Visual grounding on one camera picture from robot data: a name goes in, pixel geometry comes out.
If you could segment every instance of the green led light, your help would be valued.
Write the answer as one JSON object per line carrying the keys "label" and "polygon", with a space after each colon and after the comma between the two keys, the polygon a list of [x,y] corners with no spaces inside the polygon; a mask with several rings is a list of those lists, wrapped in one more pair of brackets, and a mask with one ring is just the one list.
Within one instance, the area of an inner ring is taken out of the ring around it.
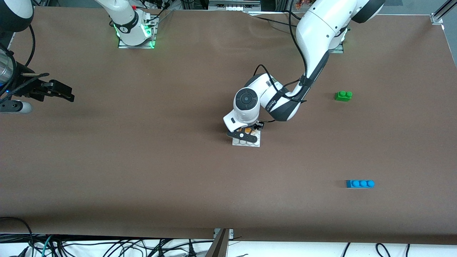
{"label": "green led light", "polygon": [[146,32],[146,27],[145,27],[143,24],[141,24],[141,29],[143,30],[144,35],[145,35],[146,37],[149,37],[149,34],[150,34],[151,32],[149,32],[149,31]]}
{"label": "green led light", "polygon": [[116,35],[117,35],[117,37],[118,37],[118,38],[121,38],[121,36],[119,36],[119,31],[117,31],[116,26],[114,26],[114,29],[116,30]]}

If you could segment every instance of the power cable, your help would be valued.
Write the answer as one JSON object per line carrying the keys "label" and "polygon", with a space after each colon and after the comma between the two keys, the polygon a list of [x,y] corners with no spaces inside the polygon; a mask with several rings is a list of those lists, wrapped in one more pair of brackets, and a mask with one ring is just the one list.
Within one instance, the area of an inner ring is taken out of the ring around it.
{"label": "power cable", "polygon": [[30,56],[29,56],[29,59],[27,60],[26,64],[24,66],[28,66],[33,58],[33,54],[35,53],[35,33],[33,32],[33,28],[32,28],[32,25],[30,24],[29,25],[29,28],[30,28],[30,33],[32,34],[32,51],[30,52]]}
{"label": "power cable", "polygon": [[29,234],[30,234],[30,244],[32,244],[32,255],[31,256],[35,256],[34,252],[33,252],[34,247],[33,247],[32,230],[30,229],[30,226],[27,224],[27,222],[25,222],[23,219],[16,218],[16,217],[0,217],[0,220],[17,220],[17,221],[23,223],[27,227],[27,230],[29,231]]}
{"label": "power cable", "polygon": [[[273,88],[276,90],[276,92],[279,92],[279,89],[276,87],[275,82],[273,81],[273,78],[271,77],[270,73],[268,72],[268,70],[266,69],[266,67],[263,64],[259,64],[257,66],[257,68],[255,69],[254,75],[257,73],[257,70],[259,69],[259,67],[262,67],[265,70],[265,72],[268,75],[268,78],[270,79],[270,82],[271,82]],[[302,88],[300,88],[299,92],[297,94],[295,94],[294,96],[287,96],[287,95],[283,94],[282,97],[287,98],[292,102],[298,102],[298,103],[306,102],[306,100],[294,99],[294,97],[296,97],[301,92],[302,89],[303,89],[303,86],[302,86]]]}
{"label": "power cable", "polygon": [[347,243],[346,247],[344,248],[343,255],[341,257],[345,257],[346,256],[346,252],[347,252],[347,249],[349,248],[350,244],[351,244],[351,242]]}
{"label": "power cable", "polygon": [[271,19],[267,19],[267,18],[263,18],[263,17],[258,17],[258,16],[256,16],[256,18],[259,18],[259,19],[261,19],[261,20],[276,22],[276,23],[279,23],[279,24],[289,25],[288,23],[285,23],[285,22],[275,21],[275,20],[271,20]]}
{"label": "power cable", "polygon": [[298,17],[298,16],[297,16],[295,13],[293,13],[292,11],[289,11],[289,10],[283,10],[282,12],[286,12],[286,13],[288,13],[289,15],[292,15],[292,16],[294,16],[294,17],[295,17],[295,19],[297,19],[297,20],[301,20],[301,18],[300,18],[300,17]]}

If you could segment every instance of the tabletop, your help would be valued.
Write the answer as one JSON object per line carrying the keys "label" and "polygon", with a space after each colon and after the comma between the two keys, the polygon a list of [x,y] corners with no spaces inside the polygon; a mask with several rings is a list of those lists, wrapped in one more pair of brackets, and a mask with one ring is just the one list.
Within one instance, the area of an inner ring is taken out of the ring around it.
{"label": "tabletop", "polygon": [[[457,242],[457,73],[428,16],[351,23],[345,53],[260,148],[232,146],[222,118],[258,64],[283,84],[303,73],[287,26],[174,11],[155,49],[118,49],[109,21],[36,9],[29,67],[75,101],[28,99],[31,114],[0,117],[1,216],[48,234]],[[16,34],[16,60],[30,49],[29,31]],[[352,100],[333,100],[340,90]]]}

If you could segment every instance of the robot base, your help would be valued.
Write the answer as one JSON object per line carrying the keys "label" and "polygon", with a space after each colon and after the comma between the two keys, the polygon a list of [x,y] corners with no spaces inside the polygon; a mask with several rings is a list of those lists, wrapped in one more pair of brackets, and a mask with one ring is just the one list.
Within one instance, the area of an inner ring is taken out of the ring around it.
{"label": "robot base", "polygon": [[151,15],[151,17],[156,17],[154,20],[150,21],[147,23],[147,26],[151,26],[150,28],[146,28],[144,31],[145,33],[150,33],[151,37],[146,39],[143,43],[136,45],[136,46],[130,46],[124,43],[121,39],[119,39],[119,43],[117,45],[117,48],[123,48],[123,49],[154,49],[155,48],[155,40],[157,38],[157,27],[159,26],[159,18],[157,16]]}
{"label": "robot base", "polygon": [[245,140],[232,138],[232,145],[260,147],[260,133],[261,133],[260,130],[253,129],[251,127],[247,127],[247,128],[241,128],[237,132],[241,133],[241,134],[249,134],[251,136],[255,136],[257,138],[257,141],[255,143],[251,143],[251,142],[248,142]]}

